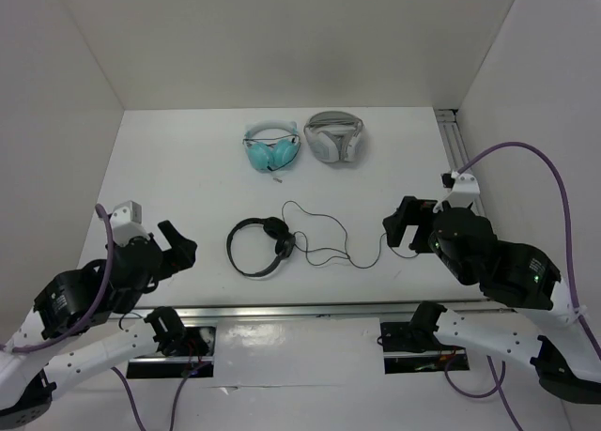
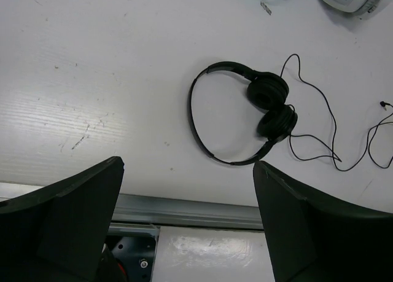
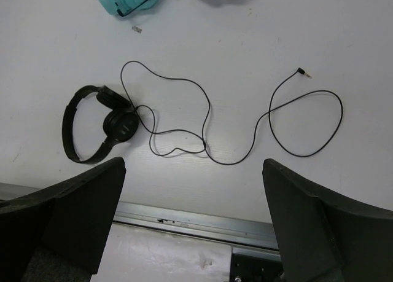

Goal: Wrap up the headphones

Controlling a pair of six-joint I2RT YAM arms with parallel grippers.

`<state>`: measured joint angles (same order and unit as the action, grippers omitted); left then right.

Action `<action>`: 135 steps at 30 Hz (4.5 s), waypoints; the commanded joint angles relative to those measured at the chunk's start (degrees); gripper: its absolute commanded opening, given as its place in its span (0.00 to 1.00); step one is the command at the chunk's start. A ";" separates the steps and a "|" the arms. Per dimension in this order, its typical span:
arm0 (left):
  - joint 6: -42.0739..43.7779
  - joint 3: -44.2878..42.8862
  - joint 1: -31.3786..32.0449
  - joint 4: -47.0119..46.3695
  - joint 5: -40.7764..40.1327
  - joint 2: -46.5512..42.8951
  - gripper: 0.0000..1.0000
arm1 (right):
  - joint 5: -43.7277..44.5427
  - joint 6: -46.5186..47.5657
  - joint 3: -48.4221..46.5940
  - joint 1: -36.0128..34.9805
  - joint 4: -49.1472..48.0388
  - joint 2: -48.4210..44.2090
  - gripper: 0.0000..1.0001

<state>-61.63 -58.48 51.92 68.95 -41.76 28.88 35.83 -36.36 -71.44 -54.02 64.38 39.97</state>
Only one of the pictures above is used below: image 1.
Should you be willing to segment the black wired headphones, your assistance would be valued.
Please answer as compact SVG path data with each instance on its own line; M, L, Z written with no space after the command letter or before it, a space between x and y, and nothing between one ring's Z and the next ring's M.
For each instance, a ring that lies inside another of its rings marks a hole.
M343 231L343 248L309 246L308 236L303 231L291 231L285 220L285 208L288 206L296 207L301 213L308 217L332 220ZM274 241L274 258L264 268L256 272L242 270L235 262L233 253L233 240L236 234L247 227L260 227L262 231ZM329 214L314 213L303 208L297 201L285 201L280 210L280 217L275 216L267 218L251 217L237 223L227 235L225 249L228 261L232 268L241 276L247 279L262 279L275 273L282 262L286 261L296 250L304 255L306 263L316 269L327 267L330 263L342 261L349 264L354 269L367 270L373 268L382 257L383 239L382 234L378 238L378 252L373 262L369 264L359 264L348 251L349 233L342 222Z

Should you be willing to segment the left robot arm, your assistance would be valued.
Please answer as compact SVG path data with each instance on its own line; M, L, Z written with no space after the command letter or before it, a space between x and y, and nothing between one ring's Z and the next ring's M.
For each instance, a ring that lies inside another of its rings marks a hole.
M136 235L114 245L104 259L56 275L34 300L14 340L1 352L1 427L25 426L48 411L52 402L83 381L138 356L178 353L186 329L174 308L160 306L128 328L95 343L72 348L81 331L39 351L23 352L54 339L84 317L97 294L98 308L85 331L100 326L112 315L130 313L142 295L158 283L193 267L197 245L183 237L168 221L158 225L169 247L160 248L153 236Z

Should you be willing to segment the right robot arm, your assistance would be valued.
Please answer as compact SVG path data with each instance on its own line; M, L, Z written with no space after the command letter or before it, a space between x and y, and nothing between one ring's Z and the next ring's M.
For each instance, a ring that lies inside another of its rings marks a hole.
M599 404L600 359L567 281L543 251L498 239L490 221L470 208L438 207L414 196L404 197L382 224L391 248L400 245L408 226L415 227L412 251L435 255L459 283L477 287L487 300L535 327L533 332L497 328L423 301L408 324L414 345L486 353L524 367L563 401Z

